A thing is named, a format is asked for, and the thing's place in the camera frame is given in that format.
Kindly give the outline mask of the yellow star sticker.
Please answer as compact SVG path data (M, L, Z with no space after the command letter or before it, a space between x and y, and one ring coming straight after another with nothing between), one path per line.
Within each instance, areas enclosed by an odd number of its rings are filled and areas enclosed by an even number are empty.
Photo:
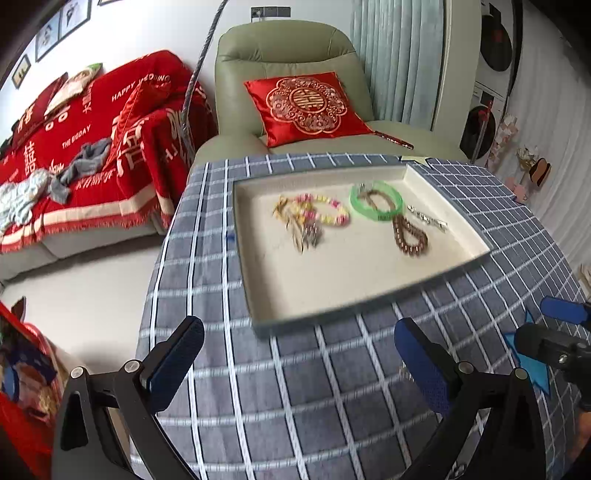
M414 155L404 155L400 157L401 162L415 162L422 165L429 165L428 157L426 156L414 156Z

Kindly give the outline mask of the red sofa blanket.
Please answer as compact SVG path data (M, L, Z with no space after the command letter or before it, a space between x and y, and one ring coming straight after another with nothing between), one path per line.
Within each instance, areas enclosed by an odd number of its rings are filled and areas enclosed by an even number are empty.
M1 155L1 186L31 206L1 222L1 251L55 234L168 227L192 163L181 112L190 70L172 52L139 57L92 79L58 108L65 79L25 111Z

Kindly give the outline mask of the silver heart pendant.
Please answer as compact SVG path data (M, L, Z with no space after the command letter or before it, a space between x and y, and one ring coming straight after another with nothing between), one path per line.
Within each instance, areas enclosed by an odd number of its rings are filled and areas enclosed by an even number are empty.
M304 241L308 247L317 248L322 240L322 226L311 221L304 225Z

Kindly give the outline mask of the grey cloth on sofa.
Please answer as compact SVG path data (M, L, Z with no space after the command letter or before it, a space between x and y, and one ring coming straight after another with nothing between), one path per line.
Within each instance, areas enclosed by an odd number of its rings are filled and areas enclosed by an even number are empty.
M92 176L102 169L111 143L111 138L107 137L92 144L84 144L69 165L52 177L47 189L50 199L64 205L70 195L70 184L74 180Z

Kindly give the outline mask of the flexible gooseneck stand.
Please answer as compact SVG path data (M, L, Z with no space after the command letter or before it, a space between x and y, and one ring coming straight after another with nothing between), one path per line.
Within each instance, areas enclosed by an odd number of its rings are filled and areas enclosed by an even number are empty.
M194 142L192 140L192 134L189 125L189 113L192 104L193 94L195 92L195 89L197 88L197 81L200 71L202 69L202 66L204 66L204 61L209 51L209 48L211 48L211 42L215 30L217 28L219 20L221 19L221 15L226 5L228 5L228 0L221 0L216 9L216 12L211 21L211 27L209 27L207 36L205 37L204 46L202 47L200 55L198 57L197 66L195 66L195 68L192 71L185 91L184 101L180 115L181 138L190 160L194 159L195 153L197 152L197 150L195 150Z

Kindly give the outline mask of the green bangle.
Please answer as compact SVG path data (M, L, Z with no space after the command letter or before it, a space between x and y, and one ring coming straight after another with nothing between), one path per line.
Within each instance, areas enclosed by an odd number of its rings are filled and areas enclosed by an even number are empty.
M382 181L353 185L349 192L349 203L356 213L377 222L391 221L402 215L405 208L401 194Z

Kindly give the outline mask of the teal jewelry tray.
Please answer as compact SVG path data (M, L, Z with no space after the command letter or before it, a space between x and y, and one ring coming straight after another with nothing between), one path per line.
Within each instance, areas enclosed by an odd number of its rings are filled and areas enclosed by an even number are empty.
M449 194L429 179L432 169L418 164L356 166L293 172L246 179L232 187L235 237L242 284L252 328L259 336L349 317L383 306L409 290L479 263L492 244ZM447 232L410 223L428 236L426 252L404 254L391 222L352 212L345 227L325 226L317 248L297 252L286 225L273 217L280 196L320 194L349 204L353 185L382 181L405 205L448 223Z

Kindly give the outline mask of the grey checked tablecloth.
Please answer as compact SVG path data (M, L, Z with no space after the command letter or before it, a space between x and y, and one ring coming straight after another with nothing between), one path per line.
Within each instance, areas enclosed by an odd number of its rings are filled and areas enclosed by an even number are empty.
M430 181L492 244L479 263L383 306L267 336L252 328L235 237L235 182L293 172L406 164L378 154L280 154L194 165L145 298L144 357L189 315L204 347L159 422L202 479L390 479L438 425L394 344L412 318L478 371L518 367L503 332L550 328L546 296L584 295L559 246L486 169L432 159Z

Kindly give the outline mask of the small framed picture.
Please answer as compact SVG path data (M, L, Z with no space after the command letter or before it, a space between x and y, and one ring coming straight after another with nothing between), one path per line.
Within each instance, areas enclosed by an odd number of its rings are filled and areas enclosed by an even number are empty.
M12 76L12 83L16 89L19 89L23 83L23 80L27 76L31 68L31 62L27 54L24 54L18 62Z

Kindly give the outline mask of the white patterned cloth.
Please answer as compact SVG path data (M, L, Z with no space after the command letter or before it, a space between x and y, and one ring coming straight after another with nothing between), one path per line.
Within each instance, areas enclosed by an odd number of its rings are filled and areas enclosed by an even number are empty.
M4 235L12 226L25 226L33 217L33 208L46 193L51 174L35 170L27 179L6 182L0 189L0 230Z

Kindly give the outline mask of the gold tassel keychain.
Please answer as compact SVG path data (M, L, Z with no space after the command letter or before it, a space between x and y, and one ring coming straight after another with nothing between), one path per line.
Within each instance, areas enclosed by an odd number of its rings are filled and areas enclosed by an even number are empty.
M298 253L303 254L304 250L308 248L308 239L304 226L301 225L293 214L289 214L287 215L286 229L290 233L294 248Z

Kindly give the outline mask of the large framed picture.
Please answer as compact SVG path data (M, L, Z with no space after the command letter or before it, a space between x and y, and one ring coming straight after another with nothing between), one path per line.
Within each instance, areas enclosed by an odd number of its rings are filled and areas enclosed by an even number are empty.
M64 38L90 20L90 0L66 1L35 35L35 62L40 62Z

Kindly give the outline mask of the blue star sticker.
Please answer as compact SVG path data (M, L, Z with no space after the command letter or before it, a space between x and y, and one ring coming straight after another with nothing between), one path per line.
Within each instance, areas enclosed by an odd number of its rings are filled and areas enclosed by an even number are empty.
M538 387L544 393L544 395L549 398L551 396L551 392L547 365L519 353L515 345L514 332L503 332L502 335L506 345L510 348L512 354L515 356L517 365L528 373L531 383Z

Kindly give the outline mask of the red embroidered cushion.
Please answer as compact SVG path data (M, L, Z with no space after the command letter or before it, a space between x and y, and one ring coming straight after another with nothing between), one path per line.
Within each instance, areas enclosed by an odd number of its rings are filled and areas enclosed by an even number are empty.
M283 76L243 83L263 122L266 146L368 135L335 72Z

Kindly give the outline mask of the silver hair clip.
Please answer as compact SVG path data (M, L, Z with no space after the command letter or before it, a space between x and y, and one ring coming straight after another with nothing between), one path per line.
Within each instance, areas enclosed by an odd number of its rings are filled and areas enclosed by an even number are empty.
M412 215L414 215L417 219L419 219L421 222L423 222L425 225L434 226L442 232L448 231L449 225L447 222L437 219L435 217L432 217L432 216L418 210L416 207L414 207L412 205L408 205L407 210Z

